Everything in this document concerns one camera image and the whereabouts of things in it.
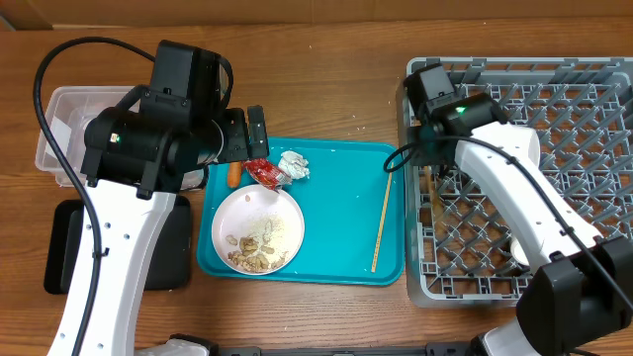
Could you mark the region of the orange carrot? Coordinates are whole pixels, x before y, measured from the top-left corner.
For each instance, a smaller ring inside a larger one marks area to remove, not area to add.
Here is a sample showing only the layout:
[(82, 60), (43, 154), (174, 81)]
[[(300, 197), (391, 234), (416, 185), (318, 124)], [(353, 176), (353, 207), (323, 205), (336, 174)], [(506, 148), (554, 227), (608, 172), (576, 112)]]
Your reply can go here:
[(242, 176), (242, 163), (239, 161), (232, 162), (228, 166), (228, 172), (227, 172), (227, 178), (226, 178), (227, 185), (232, 189), (238, 188), (241, 183), (241, 176)]

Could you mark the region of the red snack wrapper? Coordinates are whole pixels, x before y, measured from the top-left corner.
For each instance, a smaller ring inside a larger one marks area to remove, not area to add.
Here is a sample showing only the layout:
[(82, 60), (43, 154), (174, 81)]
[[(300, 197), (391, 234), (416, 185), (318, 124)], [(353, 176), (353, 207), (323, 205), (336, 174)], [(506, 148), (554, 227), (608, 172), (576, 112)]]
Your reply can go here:
[(242, 165), (257, 183), (269, 190), (278, 191), (292, 184), (292, 178), (266, 158), (246, 160)]

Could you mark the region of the white tissue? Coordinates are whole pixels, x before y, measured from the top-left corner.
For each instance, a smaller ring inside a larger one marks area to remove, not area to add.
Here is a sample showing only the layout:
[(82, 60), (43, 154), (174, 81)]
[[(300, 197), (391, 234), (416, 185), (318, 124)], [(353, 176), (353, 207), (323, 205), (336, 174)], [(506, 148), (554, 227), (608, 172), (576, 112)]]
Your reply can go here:
[(299, 180), (310, 176), (309, 162), (299, 153), (287, 150), (281, 153), (278, 167), (293, 180)]

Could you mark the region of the wooden chopstick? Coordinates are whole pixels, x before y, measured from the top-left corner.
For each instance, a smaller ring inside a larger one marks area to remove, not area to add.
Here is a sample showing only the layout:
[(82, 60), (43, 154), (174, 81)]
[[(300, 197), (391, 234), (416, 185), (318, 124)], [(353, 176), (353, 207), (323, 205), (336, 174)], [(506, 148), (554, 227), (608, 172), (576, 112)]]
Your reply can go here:
[(381, 249), (382, 235), (383, 235), (383, 231), (384, 231), (384, 224), (385, 224), (385, 219), (386, 219), (386, 214), (387, 214), (387, 209), (388, 209), (388, 204), (389, 204), (389, 199), (390, 199), (390, 193), (391, 193), (392, 174), (393, 173), (389, 173), (389, 175), (388, 175), (387, 186), (386, 186), (386, 190), (385, 190), (384, 201), (383, 201), (383, 205), (382, 205), (382, 210), (381, 210), (381, 215), (380, 215), (380, 222), (379, 222), (377, 238), (376, 238), (376, 243), (375, 243), (375, 249), (374, 249), (372, 265), (371, 265), (371, 272), (372, 273), (375, 273), (376, 270), (377, 270), (377, 264), (378, 264), (378, 259), (379, 259), (379, 255), (380, 255), (380, 249)]
[(433, 214), (433, 219), (436, 223), (441, 223), (443, 221), (443, 206), (442, 203), (437, 196), (435, 186), (434, 186), (434, 178), (429, 166), (424, 167), (424, 177), (426, 181), (426, 188), (429, 194), (431, 210)]

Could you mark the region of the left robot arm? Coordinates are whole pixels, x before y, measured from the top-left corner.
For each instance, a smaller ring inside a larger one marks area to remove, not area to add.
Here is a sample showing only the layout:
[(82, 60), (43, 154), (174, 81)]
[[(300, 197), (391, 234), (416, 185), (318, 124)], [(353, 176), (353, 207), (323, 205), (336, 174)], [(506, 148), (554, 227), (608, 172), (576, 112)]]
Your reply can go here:
[(263, 110), (228, 104), (233, 73), (222, 55), (162, 41), (148, 84), (132, 88), (85, 129), (74, 170), (83, 226), (53, 355), (132, 355), (155, 244), (184, 176), (269, 153)]

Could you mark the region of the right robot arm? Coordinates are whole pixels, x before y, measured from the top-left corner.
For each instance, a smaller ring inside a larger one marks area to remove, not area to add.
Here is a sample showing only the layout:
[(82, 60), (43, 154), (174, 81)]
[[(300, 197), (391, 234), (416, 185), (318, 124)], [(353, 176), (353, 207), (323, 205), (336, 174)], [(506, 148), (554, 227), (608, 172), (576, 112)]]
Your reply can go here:
[(512, 124), (490, 95), (458, 93), (439, 63), (404, 81), (418, 125), (407, 163), (457, 167), (491, 200), (533, 278), (508, 324), (475, 337), (467, 355), (568, 355), (632, 322), (632, 244), (605, 238), (538, 168), (535, 130)]

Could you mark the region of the grey dishwasher rack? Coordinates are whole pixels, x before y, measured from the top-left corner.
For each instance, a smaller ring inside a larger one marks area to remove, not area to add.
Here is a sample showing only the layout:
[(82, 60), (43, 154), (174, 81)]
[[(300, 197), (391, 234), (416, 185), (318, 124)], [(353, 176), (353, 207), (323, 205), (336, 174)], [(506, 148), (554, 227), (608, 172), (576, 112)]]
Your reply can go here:
[[(442, 57), (459, 94), (499, 103), (536, 131), (538, 165), (566, 202), (606, 237), (632, 234), (632, 61), (628, 57)], [(399, 135), (418, 125), (400, 94)], [(435, 222), (424, 167), (407, 163), (407, 293), (422, 308), (512, 305), (528, 266), (510, 253), (511, 232), (475, 181), (456, 167), (431, 168), (443, 206)]]

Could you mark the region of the white plate with peanuts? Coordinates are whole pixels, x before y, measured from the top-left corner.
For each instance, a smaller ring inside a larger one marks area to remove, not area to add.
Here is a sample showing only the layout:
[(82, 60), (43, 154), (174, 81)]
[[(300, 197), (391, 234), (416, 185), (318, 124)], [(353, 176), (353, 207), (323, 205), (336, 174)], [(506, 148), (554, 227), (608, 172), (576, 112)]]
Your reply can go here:
[(250, 185), (228, 195), (216, 208), (211, 240), (230, 270), (264, 276), (295, 258), (305, 230), (303, 212), (287, 192)]

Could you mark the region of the black plastic tray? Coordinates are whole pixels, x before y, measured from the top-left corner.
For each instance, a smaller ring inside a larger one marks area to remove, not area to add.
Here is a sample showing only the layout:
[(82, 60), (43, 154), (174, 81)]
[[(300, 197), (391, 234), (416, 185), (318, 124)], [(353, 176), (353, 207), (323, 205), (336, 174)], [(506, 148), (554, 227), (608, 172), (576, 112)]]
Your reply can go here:
[[(68, 293), (77, 259), (84, 205), (66, 200), (55, 209), (44, 276), (52, 295)], [(185, 286), (191, 275), (192, 214), (189, 200), (176, 198), (158, 237), (145, 282), (147, 291), (167, 291)]]

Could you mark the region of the clear plastic storage bin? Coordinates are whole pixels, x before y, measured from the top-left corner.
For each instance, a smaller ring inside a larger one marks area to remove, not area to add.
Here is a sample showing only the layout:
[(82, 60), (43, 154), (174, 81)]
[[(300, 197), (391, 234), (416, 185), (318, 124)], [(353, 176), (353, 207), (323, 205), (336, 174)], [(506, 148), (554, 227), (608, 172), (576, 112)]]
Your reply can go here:
[[(85, 175), (80, 173), (80, 168), (85, 153), (84, 132), (87, 125), (104, 109), (118, 104), (132, 89), (133, 86), (61, 86), (51, 94), (45, 110), (46, 122), (82, 183)], [(42, 132), (35, 165), (39, 170), (54, 175), (60, 187), (73, 187)], [(182, 190), (198, 189), (203, 183), (204, 172), (198, 170), (185, 174)]]

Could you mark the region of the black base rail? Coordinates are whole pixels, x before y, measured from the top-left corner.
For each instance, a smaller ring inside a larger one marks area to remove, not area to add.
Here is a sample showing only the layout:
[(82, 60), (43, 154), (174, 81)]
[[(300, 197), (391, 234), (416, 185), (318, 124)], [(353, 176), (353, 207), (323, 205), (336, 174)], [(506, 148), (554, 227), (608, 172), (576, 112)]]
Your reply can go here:
[(193, 341), (210, 350), (211, 356), (480, 356), (485, 355), (469, 341), (432, 342), (416, 347), (361, 347), (361, 348), (294, 348), (262, 349), (259, 347), (220, 347), (204, 338), (172, 334), (170, 339)]

